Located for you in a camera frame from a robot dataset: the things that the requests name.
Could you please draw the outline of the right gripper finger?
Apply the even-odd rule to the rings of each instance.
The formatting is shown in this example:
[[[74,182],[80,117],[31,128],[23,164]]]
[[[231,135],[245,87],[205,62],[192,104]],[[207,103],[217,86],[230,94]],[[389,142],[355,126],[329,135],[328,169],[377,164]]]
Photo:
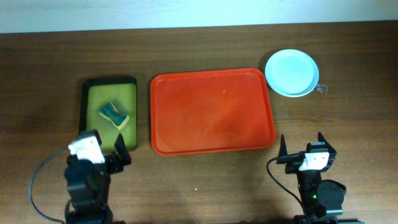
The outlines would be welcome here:
[[[325,137],[323,136],[323,134],[321,132],[318,132],[317,138],[318,138],[318,142],[324,142],[325,145],[328,144],[328,141],[325,139]]]
[[[284,156],[287,156],[288,154],[287,154],[287,145],[286,145],[286,143],[285,143],[285,137],[284,137],[284,135],[282,134],[281,136],[280,136],[280,148],[279,148],[279,153],[278,153],[278,156],[279,157],[284,157]]]

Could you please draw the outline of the green and yellow sponge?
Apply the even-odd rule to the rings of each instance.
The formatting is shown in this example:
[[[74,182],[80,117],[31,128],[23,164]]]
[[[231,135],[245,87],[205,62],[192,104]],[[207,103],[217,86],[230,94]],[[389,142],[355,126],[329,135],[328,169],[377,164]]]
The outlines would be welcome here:
[[[118,130],[122,130],[130,120],[128,115],[120,113],[111,102],[99,110],[99,115],[110,121]]]

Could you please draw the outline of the light blue plate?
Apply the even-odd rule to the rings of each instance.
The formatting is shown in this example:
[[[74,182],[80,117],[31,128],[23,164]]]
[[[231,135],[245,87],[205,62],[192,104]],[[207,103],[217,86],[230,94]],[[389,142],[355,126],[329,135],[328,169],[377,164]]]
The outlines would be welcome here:
[[[266,63],[264,74],[268,85],[276,93],[291,98],[309,94],[320,77],[314,59],[295,49],[274,53]]]

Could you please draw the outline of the green plate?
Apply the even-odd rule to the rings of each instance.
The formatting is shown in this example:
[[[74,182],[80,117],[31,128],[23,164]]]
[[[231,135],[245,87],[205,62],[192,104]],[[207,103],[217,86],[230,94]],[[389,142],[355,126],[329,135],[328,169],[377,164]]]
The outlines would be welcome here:
[[[291,98],[305,96],[315,89],[319,78],[317,64],[294,63],[276,73],[274,91]]]

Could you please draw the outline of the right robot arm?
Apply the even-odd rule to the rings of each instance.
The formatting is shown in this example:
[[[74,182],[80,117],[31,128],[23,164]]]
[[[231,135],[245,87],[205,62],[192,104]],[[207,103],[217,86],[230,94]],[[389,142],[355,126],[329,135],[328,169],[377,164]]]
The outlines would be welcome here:
[[[337,151],[328,143],[322,133],[317,134],[318,141],[307,144],[306,150],[294,154],[287,152],[285,137],[280,137],[278,156],[273,158],[277,164],[285,166],[286,174],[297,176],[299,196],[287,190],[279,181],[276,184],[300,204],[303,215],[294,216],[295,223],[360,223],[357,219],[339,219],[343,214],[342,204],[346,187],[330,179],[323,179],[333,164]]]

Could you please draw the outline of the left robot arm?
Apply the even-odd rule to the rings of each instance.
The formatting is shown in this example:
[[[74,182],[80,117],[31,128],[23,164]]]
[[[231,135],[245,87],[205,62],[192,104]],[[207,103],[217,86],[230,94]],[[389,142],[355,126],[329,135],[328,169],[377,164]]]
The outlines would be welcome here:
[[[114,147],[116,151],[105,156],[96,130],[83,133],[68,145],[64,177],[71,199],[65,207],[67,223],[115,223],[108,205],[111,175],[122,172],[132,159],[122,134]]]

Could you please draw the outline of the black tray with yellow cloth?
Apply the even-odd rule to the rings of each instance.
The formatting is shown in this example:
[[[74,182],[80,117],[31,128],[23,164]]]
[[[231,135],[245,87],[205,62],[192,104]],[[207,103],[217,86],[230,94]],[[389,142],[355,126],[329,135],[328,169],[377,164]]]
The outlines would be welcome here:
[[[110,120],[100,115],[107,103],[112,103],[121,114],[129,116],[126,125],[118,129]],[[95,129],[102,141],[101,150],[110,153],[122,134],[128,151],[137,147],[137,82],[134,77],[107,77],[89,79],[81,88],[80,120],[78,132]]]

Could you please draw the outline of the red plastic tray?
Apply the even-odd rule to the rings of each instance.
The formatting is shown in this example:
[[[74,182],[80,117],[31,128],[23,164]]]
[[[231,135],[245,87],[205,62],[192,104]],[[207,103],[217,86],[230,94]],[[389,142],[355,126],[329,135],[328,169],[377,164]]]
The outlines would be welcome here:
[[[268,148],[275,127],[265,76],[256,68],[159,74],[150,131],[163,156]]]

